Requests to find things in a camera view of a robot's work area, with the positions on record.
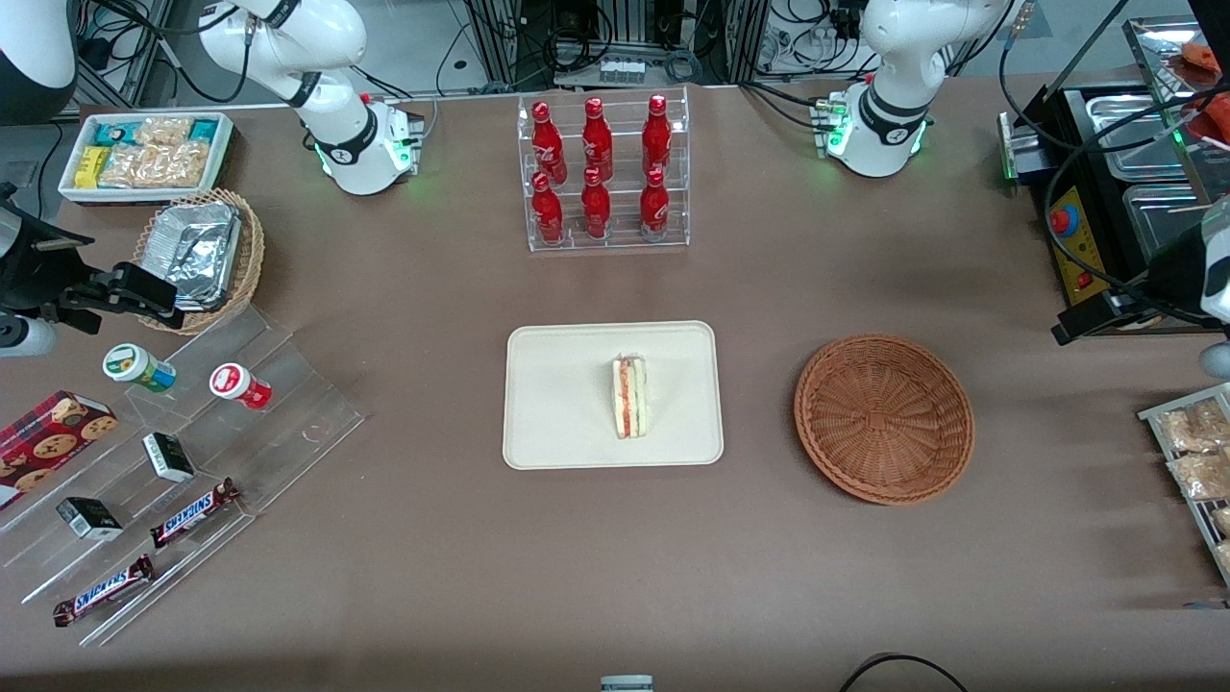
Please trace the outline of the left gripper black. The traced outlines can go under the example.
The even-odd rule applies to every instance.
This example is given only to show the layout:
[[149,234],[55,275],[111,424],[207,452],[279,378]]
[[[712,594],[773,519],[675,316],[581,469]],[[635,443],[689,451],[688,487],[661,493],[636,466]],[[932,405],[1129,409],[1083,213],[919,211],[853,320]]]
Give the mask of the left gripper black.
[[1229,323],[1229,231],[1228,227],[1193,225],[1154,254],[1144,278],[1133,284],[1137,295],[1109,289],[1113,309],[1066,309],[1057,315],[1050,336],[1058,345],[1113,327],[1117,313],[1168,309],[1184,312],[1187,321],[1213,320]]

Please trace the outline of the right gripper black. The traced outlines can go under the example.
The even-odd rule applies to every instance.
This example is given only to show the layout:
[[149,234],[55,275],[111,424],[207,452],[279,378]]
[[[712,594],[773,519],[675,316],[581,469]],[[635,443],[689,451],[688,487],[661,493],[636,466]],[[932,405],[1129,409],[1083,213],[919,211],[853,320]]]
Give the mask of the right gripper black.
[[81,259],[95,238],[62,231],[34,216],[2,218],[2,312],[48,323],[100,323],[98,310],[137,313],[172,332],[184,324],[176,286],[145,286],[124,297],[113,273]]

